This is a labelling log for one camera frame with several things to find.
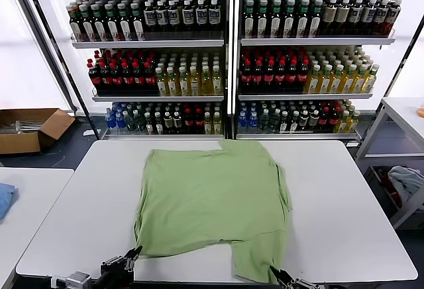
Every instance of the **shelf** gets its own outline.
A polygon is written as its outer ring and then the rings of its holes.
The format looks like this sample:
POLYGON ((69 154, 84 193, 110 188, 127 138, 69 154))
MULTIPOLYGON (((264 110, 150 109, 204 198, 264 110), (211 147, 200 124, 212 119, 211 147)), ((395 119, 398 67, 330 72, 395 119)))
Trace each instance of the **shelf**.
POLYGON ((223 39, 199 39, 199 40, 141 40, 122 42, 75 42, 72 46, 82 48, 167 48, 167 47, 221 47, 223 39))
POLYGON ((223 135, 105 135, 106 140, 221 140, 223 135))
POLYGON ((339 100, 339 99, 368 99, 372 97, 370 93, 335 93, 335 94, 294 94, 285 93, 281 95, 238 95, 241 101, 249 100, 339 100))
POLYGON ((395 41, 394 31, 389 37, 317 37, 317 38, 242 38, 242 46, 283 45, 390 45, 395 41))
POLYGON ((242 140, 360 140, 357 133, 237 134, 242 140))
POLYGON ((95 102, 128 102, 128 101, 141 101, 141 102, 218 102, 223 101, 223 95, 202 95, 202 96, 191 96, 191 97, 99 97, 94 95, 92 100, 95 102))

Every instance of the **bottle label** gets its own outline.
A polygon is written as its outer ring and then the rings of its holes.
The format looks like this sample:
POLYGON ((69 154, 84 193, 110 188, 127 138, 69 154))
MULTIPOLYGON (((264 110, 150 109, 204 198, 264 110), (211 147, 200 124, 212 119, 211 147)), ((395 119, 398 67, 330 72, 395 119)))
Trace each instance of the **bottle label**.
POLYGON ((351 7, 347 21, 350 23, 357 23, 360 19, 361 9, 362 7, 351 7))
POLYGON ((94 23, 95 29, 97 29, 97 33, 99 34, 99 38, 102 42, 107 42, 107 36, 105 32, 105 27, 103 27, 102 22, 94 23))
POLYGON ((280 27, 280 19, 275 18, 271 21, 271 38, 277 38, 278 37, 278 29, 280 27))
POLYGON ((196 9, 196 21, 199 25, 207 24, 207 9, 196 9))
POLYGON ((184 22, 185 25, 194 24, 193 9, 183 9, 183 22, 184 22))
POLYGON ((167 95, 165 83, 164 82, 158 82, 158 88, 159 88, 160 96, 165 97, 167 95))
POLYGON ((312 79, 311 83, 309 84, 309 91, 308 93, 315 93, 315 88, 317 87, 318 79, 312 79))
POLYGON ((294 132, 294 131, 296 131, 296 129, 297 129, 297 123, 292 123, 290 125, 290 132, 294 132))
POLYGON ((168 82, 168 87, 170 88, 170 95, 172 97, 175 97, 177 95, 176 88, 175 88, 175 82, 168 82))
POLYGON ((336 93, 337 88, 339 87, 339 84, 340 84, 340 79, 338 78, 334 79, 333 82, 331 83, 329 93, 336 93))
POLYGON ((317 36, 318 26, 319 26, 319 17, 314 17, 311 21, 311 28, 309 29, 309 38, 317 36))
POLYGON ((342 93, 348 93, 349 89, 352 85, 353 79, 346 79, 346 82, 344 83, 344 87, 342 90, 342 93))
POLYGON ((152 135, 153 134, 153 126, 152 125, 146 125, 146 128, 147 128, 147 133, 149 135, 152 135))
POLYGON ((221 134, 221 124, 219 124, 219 123, 215 123, 215 124, 213 125, 213 131, 214 131, 214 133, 215 133, 216 135, 221 134))
POLYGON ((110 21, 110 22, 107 22, 107 26, 109 26, 109 30, 111 31, 113 41, 117 42, 119 40, 117 25, 115 24, 115 22, 110 21))
POLYGON ((265 37, 266 19, 259 19, 258 21, 258 38, 265 37))
POLYGON ((213 94, 219 95, 221 93, 221 81, 213 80, 213 94))
POLYGON ((221 10, 209 9, 209 24, 218 25, 221 22, 221 10))
POLYGON ((94 30, 93 27, 90 23, 84 22, 83 26, 85 28, 85 31, 87 33, 88 39, 90 40, 90 42, 95 42, 95 38, 94 38, 94 30))
POLYGON ((378 23, 378 24, 384 22, 384 19, 386 18, 386 15, 387 15, 387 12, 388 12, 388 9, 386 9, 386 8, 383 9, 383 8, 378 7, 377 11, 376 11, 376 16, 374 16, 374 19, 372 21, 375 22, 375 23, 378 23))
POLYGON ((168 9, 168 18, 171 25, 180 24, 180 12, 177 9, 168 9))
POLYGON ((327 93, 327 88, 329 87, 330 79, 325 78, 323 80, 323 83, 321 84, 321 89, 319 90, 319 93, 327 93))
POLYGON ((297 24, 297 30, 296 30, 296 38, 301 38, 305 34, 306 22, 307 22, 306 17, 302 17, 299 19, 299 22, 297 24))
POLYGON ((284 21, 283 38, 289 38, 290 32, 292 31, 293 18, 288 17, 284 21))
POLYGON ((362 89, 362 85, 364 84, 364 79, 360 78, 356 81, 352 93, 360 93, 360 90, 362 89))
POLYGON ((396 18, 398 17, 400 12, 400 9, 397 9, 395 7, 390 7, 389 11, 387 12, 386 19, 384 20, 386 23, 394 23, 396 18))
POLYGON ((156 10, 156 18, 159 25, 168 25, 168 16, 166 9, 156 10))
POLYGON ((349 14, 349 9, 344 7, 339 7, 337 9, 335 21, 338 23, 344 23, 347 20, 347 15, 349 14))
POLYGON ((211 124, 205 123, 205 134, 210 135, 211 134, 211 124))
POLYGON ((156 25, 156 12, 155 11, 144 11, 144 18, 146 19, 147 26, 156 25))
POLYGON ((156 129, 158 130, 158 134, 159 135, 163 135, 164 134, 164 128, 161 124, 156 124, 156 129))
POLYGON ((287 128, 287 123, 282 123, 280 125, 280 133, 285 132, 286 131, 286 128, 287 128))
POLYGON ((124 33, 125 40, 131 40, 130 25, 127 21, 121 22, 122 32, 124 33))
POLYGON ((185 81, 180 81, 180 86, 181 86, 181 95, 183 95, 183 96, 187 96, 187 95, 188 95, 187 82, 185 82, 185 81))
POLYGON ((301 75, 301 74, 297 75, 297 80, 299 80, 300 82, 306 82, 306 79, 307 79, 307 75, 301 75))
POLYGON ((81 42, 81 30, 77 23, 71 23, 72 32, 75 35, 77 42, 81 42))
POLYGON ((336 11, 337 11, 336 7, 334 7, 334 8, 325 7, 325 12, 324 12, 324 15, 323 15, 323 21, 326 22, 326 23, 333 22, 334 18, 336 16, 336 11))
POLYGON ((283 82, 284 81, 284 75, 275 75, 276 82, 283 82))
POLYGON ((246 22, 244 23, 244 37, 252 38, 252 31, 253 31, 253 19, 248 18, 246 19, 246 22))
POLYGON ((193 95, 199 95, 199 88, 197 87, 197 82, 191 82, 191 93, 193 95))
POLYGON ((274 75, 264 75, 265 82, 272 82, 274 80, 274 75))
POLYGON ((142 25, 141 21, 134 21, 132 23, 134 24, 137 39, 143 40, 144 39, 144 31, 143 31, 143 25, 142 25))

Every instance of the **bottle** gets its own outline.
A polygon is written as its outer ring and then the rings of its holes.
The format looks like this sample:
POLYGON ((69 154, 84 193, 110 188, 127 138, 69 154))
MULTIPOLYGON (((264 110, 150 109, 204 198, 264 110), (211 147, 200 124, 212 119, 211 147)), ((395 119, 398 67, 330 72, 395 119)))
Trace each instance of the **bottle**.
POLYGON ((313 11, 311 15, 311 25, 307 36, 309 38, 314 38, 317 36, 319 23, 321 22, 321 9, 323 6, 323 0, 315 0, 313 11))
POLYGON ((343 65, 336 66, 336 71, 331 76, 328 93, 337 93, 337 89, 339 88, 340 81, 342 80, 343 68, 344 68, 343 65))
POLYGON ((293 114, 291 115, 290 132, 294 132, 297 130, 298 122, 299 122, 299 111, 295 110, 293 111, 293 114))
POLYGON ((213 95, 222 95, 223 94, 223 85, 221 83, 221 74, 219 72, 219 66, 212 67, 213 75, 213 95))
POLYGON ((209 26, 211 30, 219 30, 221 26, 221 6, 218 0, 212 0, 209 7, 209 26))
POLYGON ((255 29, 256 29, 256 37, 257 38, 264 38, 265 37, 265 32, 266 32, 266 8, 268 5, 268 1, 267 0, 260 0, 259 2, 259 10, 258 13, 256 14, 256 25, 255 25, 255 29))
POLYGON ((361 93, 370 93, 374 82, 377 80, 377 71, 380 68, 379 65, 373 65, 370 70, 369 76, 366 78, 364 82, 364 86, 361 89, 361 93))
POLYGON ((190 86, 191 86, 191 95, 199 95, 199 76, 197 75, 197 68, 195 66, 190 67, 190 86))
POLYGON ((315 93, 318 81, 320 79, 319 70, 321 67, 319 65, 313 65, 312 71, 309 72, 309 75, 307 77, 307 81, 305 84, 304 92, 305 93, 315 93))
MULTIPOLYGON (((349 0, 343 0, 341 5, 337 7, 336 16, 334 18, 333 27, 337 30, 341 30, 345 27, 346 20, 350 11, 349 0)), ((336 34, 342 35, 341 31, 336 32, 336 34)))
POLYGON ((146 21, 145 30, 148 32, 154 32, 156 25, 158 24, 156 19, 156 11, 152 7, 152 3, 147 1, 144 2, 144 20, 146 21))
POLYGON ((245 38, 252 38, 253 33, 253 6, 254 1, 253 0, 247 0, 246 1, 246 7, 244 8, 244 37, 245 38))
POLYGON ((365 73, 366 73, 367 65, 360 65, 359 73, 355 75, 355 79, 353 79, 352 85, 349 89, 349 93, 360 93, 362 90, 362 86, 365 82, 365 73))
POLYGON ((292 35, 294 5, 294 0, 287 1, 286 13, 284 14, 283 38, 289 38, 292 35))
POLYGON ((308 7, 309 7, 309 0, 302 0, 300 12, 297 15, 295 20, 295 22, 297 23, 296 33, 295 33, 296 38, 302 38, 305 35, 306 24, 309 19, 307 15, 308 7))
POLYGON ((356 126, 358 125, 358 118, 360 115, 360 111, 355 110, 353 113, 353 116, 351 118, 348 118, 348 121, 346 123, 346 129, 345 129, 345 133, 354 133, 356 126))
POLYGON ((272 14, 270 18, 270 38, 277 38, 280 35, 280 9, 281 0, 274 0, 272 6, 272 14))
POLYGON ((213 114, 213 132, 216 135, 221 134, 221 114, 218 111, 213 114))

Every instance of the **floor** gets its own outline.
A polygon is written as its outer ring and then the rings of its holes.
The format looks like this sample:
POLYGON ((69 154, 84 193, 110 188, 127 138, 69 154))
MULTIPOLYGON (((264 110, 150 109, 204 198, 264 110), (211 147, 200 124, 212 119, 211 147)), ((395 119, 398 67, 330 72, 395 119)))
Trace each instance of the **floor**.
MULTIPOLYGON (((4 166, 9 167, 35 167, 35 168, 73 168, 76 169, 81 162, 90 146, 95 141, 93 135, 83 136, 86 130, 90 130, 90 126, 84 122, 74 123, 64 136, 49 150, 42 153, 0 156, 0 162, 4 166)), ((396 140, 397 147, 402 152, 411 151, 413 146, 409 141, 402 137, 402 133, 393 123, 388 123, 379 134, 372 147, 372 152, 389 152, 386 151, 387 141, 396 140)), ((414 164, 416 168, 424 169, 424 163, 417 162, 414 164)), ((403 243, 406 251, 410 255, 419 275, 424 275, 424 231, 398 231, 397 234, 403 243)), ((41 289, 49 288, 49 280, 31 279, 19 277, 15 282, 13 289, 41 289)), ((424 276, 419 276, 417 280, 410 282, 396 282, 393 284, 384 284, 381 289, 422 289, 424 288, 424 276)))

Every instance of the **yellow drink bottle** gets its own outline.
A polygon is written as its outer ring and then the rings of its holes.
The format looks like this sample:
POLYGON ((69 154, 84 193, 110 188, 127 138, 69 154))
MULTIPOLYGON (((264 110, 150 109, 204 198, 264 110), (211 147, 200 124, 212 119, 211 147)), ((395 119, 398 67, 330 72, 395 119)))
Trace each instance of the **yellow drink bottle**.
POLYGON ((352 82, 349 93, 360 93, 362 86, 365 82, 365 73, 367 65, 360 65, 359 73, 356 74, 355 79, 352 82))
POLYGON ((361 93, 370 93, 374 82, 377 80, 377 71, 380 68, 379 65, 373 65, 370 70, 369 76, 366 78, 364 82, 364 86, 362 87, 361 93))
POLYGON ((336 66, 336 72, 331 76, 329 93, 336 93, 343 75, 343 65, 336 66))
POLYGON ((168 83, 166 82, 166 78, 162 72, 161 67, 157 67, 155 69, 156 74, 156 82, 158 83, 158 88, 161 97, 168 97, 170 95, 170 90, 168 88, 168 83))

